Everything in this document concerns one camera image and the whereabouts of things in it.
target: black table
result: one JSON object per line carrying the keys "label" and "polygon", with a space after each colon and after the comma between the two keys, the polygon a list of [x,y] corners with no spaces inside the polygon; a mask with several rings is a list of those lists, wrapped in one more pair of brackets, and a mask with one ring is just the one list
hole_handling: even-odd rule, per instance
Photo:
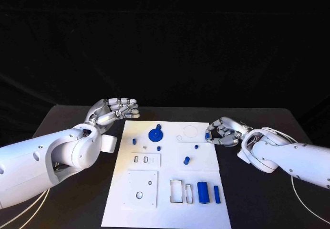
{"label": "black table", "polygon": [[[72,128],[85,120],[89,107],[51,107],[34,133],[34,137]],[[213,122],[227,116],[250,127],[268,126],[309,143],[309,139],[285,109],[272,108],[177,108],[139,107],[136,120]],[[116,161],[124,120],[115,121],[106,134],[118,138],[115,153],[100,152],[93,166],[70,176],[50,191],[38,213],[24,228],[99,228]],[[272,174],[260,172],[236,156],[239,146],[216,146],[220,177],[230,225],[237,228],[327,228],[325,224],[302,207],[295,197],[291,177],[278,168]],[[294,179],[295,188],[305,205],[330,220],[330,190]],[[36,197],[0,210],[0,225],[31,204]],[[18,228],[31,216],[37,205],[7,226]]]}

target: white robotic arm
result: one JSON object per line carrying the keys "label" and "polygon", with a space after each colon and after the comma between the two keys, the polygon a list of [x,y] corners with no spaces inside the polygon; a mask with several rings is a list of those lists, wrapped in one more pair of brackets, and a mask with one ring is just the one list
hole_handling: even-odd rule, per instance
{"label": "white robotic arm", "polygon": [[89,109],[83,124],[0,148],[0,209],[90,167],[99,151],[113,152],[116,138],[102,133],[115,120],[139,117],[136,107],[134,99],[103,99]]}
{"label": "white robotic arm", "polygon": [[[216,128],[220,138],[211,138]],[[292,138],[268,127],[255,129],[221,117],[206,129],[206,140],[214,144],[234,146],[242,140],[237,157],[260,171],[270,173],[279,166],[295,178],[330,188],[330,149],[292,143]]]}

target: black curtain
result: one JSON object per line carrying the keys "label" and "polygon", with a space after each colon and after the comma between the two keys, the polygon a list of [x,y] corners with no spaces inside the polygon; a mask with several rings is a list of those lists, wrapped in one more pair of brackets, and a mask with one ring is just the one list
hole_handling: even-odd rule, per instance
{"label": "black curtain", "polygon": [[1,5],[1,144],[30,138],[54,104],[128,97],[141,106],[286,108],[330,146],[327,10],[111,4]]}

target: cable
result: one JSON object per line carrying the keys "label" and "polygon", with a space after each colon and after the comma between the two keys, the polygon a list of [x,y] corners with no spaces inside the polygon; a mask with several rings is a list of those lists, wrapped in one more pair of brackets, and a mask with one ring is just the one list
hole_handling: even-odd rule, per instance
{"label": "cable", "polygon": [[36,202],[38,201],[38,199],[43,197],[46,191],[40,194],[40,196],[37,197],[36,201],[33,202],[33,204],[20,212],[20,214],[10,220],[7,221],[1,226],[0,226],[0,229],[7,225],[10,224],[24,213],[26,211],[33,207],[33,205],[36,204]]}
{"label": "cable", "polygon": [[28,218],[28,220],[26,221],[26,223],[23,224],[23,226],[21,226],[18,229],[21,229],[21,228],[27,225],[28,221],[31,220],[33,216],[36,215],[38,209],[41,208],[43,202],[44,202],[44,200],[46,200],[46,196],[44,196],[44,198],[43,198],[43,201],[41,201],[41,204],[40,204],[38,208],[36,209],[34,214],[31,215],[31,217]]}
{"label": "cable", "polygon": [[[291,176],[291,183],[292,183],[292,188],[294,188],[294,177]],[[330,224],[330,222],[328,221],[325,221],[308,208],[307,208],[307,206],[305,206],[305,204],[302,203],[302,201],[301,201],[301,199],[299,199],[299,196],[298,196],[298,194],[296,194],[296,191],[295,191],[295,188],[294,188],[294,193],[295,193],[295,196],[298,197],[298,200],[299,200],[299,202],[301,202],[301,204],[304,205],[304,207],[305,207],[305,209],[311,212],[311,214],[315,216],[315,217],[318,217],[325,223],[328,223]]]}
{"label": "cable", "polygon": [[[296,141],[295,141],[295,139],[294,138],[291,138],[286,134],[283,134],[281,131],[278,131],[278,130],[273,130],[276,133],[279,133],[286,139],[288,139],[288,141],[292,143],[292,141],[294,141],[294,143],[298,143]],[[294,177],[291,176],[291,183],[292,183],[292,188],[294,188]],[[296,191],[295,191],[295,188],[294,188],[294,193],[295,193],[295,196],[296,196],[296,198],[298,198],[298,200],[299,200],[299,202],[301,202],[301,204],[302,204],[302,206],[305,207],[305,209],[311,212],[311,214],[318,218],[318,219],[321,219],[325,223],[328,223],[330,224],[330,222],[328,221],[325,221],[308,208],[307,208],[307,206],[305,206],[305,204],[304,204],[304,202],[301,201],[301,198],[299,198],[299,196],[298,196],[298,194],[296,194]]]}

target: blue object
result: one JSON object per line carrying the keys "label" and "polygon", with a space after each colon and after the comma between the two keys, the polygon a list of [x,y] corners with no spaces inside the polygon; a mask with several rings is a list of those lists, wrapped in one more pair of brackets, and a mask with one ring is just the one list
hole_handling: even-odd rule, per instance
{"label": "blue object", "polygon": [[190,161],[190,158],[188,158],[188,157],[185,157],[185,158],[184,158],[184,162],[183,162],[183,163],[184,163],[184,165],[187,165],[187,164],[188,164],[188,161]]}
{"label": "blue object", "polygon": [[214,202],[219,204],[220,203],[220,195],[219,195],[219,187],[214,186]]}
{"label": "blue object", "polygon": [[149,137],[149,141],[152,141],[152,142],[158,142],[162,138],[162,132],[160,129],[161,129],[161,126],[160,126],[160,124],[157,124],[155,129],[149,130],[148,137]]}
{"label": "blue object", "polygon": [[200,204],[209,204],[210,198],[209,198],[209,189],[207,189],[206,182],[197,182],[197,198]]}

